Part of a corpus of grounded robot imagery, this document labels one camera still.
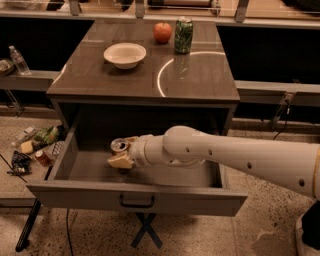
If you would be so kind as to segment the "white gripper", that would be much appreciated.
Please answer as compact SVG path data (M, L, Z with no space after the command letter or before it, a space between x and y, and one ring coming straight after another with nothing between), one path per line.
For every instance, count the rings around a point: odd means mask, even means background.
M129 154L121 152L110 157L110 166L120 169L131 169L133 163L137 167L148 167L163 162L163 137L153 135L126 137L131 143Z

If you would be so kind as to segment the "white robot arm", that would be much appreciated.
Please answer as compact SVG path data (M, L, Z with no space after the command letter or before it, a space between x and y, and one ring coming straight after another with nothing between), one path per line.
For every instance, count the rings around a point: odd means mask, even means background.
M320 145L211 135L187 126L111 142L108 164L131 169L216 162L320 200Z

